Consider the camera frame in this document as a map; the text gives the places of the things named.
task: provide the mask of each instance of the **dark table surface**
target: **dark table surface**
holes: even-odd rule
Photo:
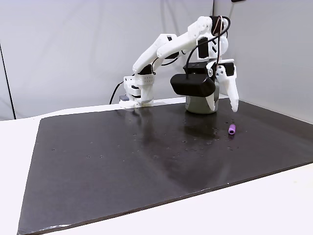
[[[18,234],[105,220],[311,163],[311,133],[313,125],[244,102],[233,113],[226,99],[210,115],[173,104],[44,118]]]

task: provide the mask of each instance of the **purple cylinder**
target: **purple cylinder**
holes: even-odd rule
[[[235,126],[234,124],[231,124],[231,125],[229,126],[228,133],[229,133],[230,135],[234,135],[234,134],[236,133],[236,126]]]

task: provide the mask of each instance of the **gray wall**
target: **gray wall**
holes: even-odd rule
[[[235,59],[240,99],[313,122],[312,12],[312,0],[215,0],[231,19],[224,58]]]
[[[0,0],[0,39],[17,118],[108,104],[160,33],[180,35],[213,0]],[[157,70],[155,98],[186,58]],[[124,94],[120,88],[113,102]]]
[[[6,83],[2,57],[0,54],[0,121],[14,119]]]

